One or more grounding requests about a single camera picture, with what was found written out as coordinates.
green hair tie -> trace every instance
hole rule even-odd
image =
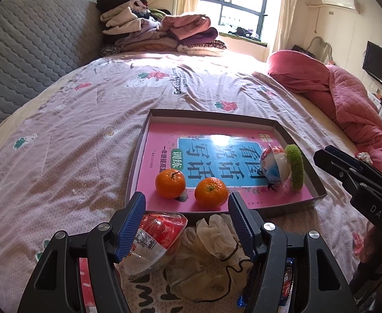
[[[288,145],[285,154],[291,169],[291,187],[294,191],[300,191],[304,184],[304,166],[301,151],[297,145]]]

bed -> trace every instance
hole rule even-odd
[[[353,143],[316,106],[266,74],[254,78],[253,71],[264,73],[265,64],[231,52],[225,57],[125,53],[67,74],[3,121],[0,307],[4,312],[16,312],[44,242],[54,232],[89,231],[125,205],[132,155],[150,109],[274,119],[312,163],[314,152],[327,145],[355,153]],[[328,196],[310,210],[271,221],[289,232],[319,231],[349,280],[359,262],[352,248],[357,248],[357,237],[364,236],[367,220],[350,206],[350,196],[337,180],[316,171]],[[135,287],[125,283],[123,288],[132,311],[139,312]],[[205,310],[236,307],[235,300],[225,298],[207,304]],[[195,311],[194,305],[182,312]],[[167,309],[163,303],[160,307]]]

plastic bag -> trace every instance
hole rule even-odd
[[[129,280],[135,280],[167,265],[180,246],[178,237],[187,219],[179,213],[144,215],[130,253],[121,262]]]
[[[195,303],[236,296],[247,283],[252,267],[238,243],[231,218],[214,214],[181,235],[181,246],[166,267],[171,292]]]

poster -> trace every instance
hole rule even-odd
[[[229,192],[238,191],[248,208],[288,204],[312,198],[307,187],[295,192],[291,180],[274,185],[260,171],[259,158],[269,144],[279,146],[271,132],[253,129],[152,122],[143,157],[138,161],[136,190],[146,196],[146,209],[165,212],[203,212],[194,190],[207,177],[221,179]],[[186,190],[177,199],[156,193],[159,172],[175,168],[186,180]],[[214,209],[227,211],[227,203]]]

tangerine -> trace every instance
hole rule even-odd
[[[177,169],[166,169],[156,176],[155,186],[162,198],[177,198],[185,190],[185,177]]]
[[[218,178],[205,178],[195,188],[195,200],[204,208],[217,208],[228,198],[228,190],[224,182]]]

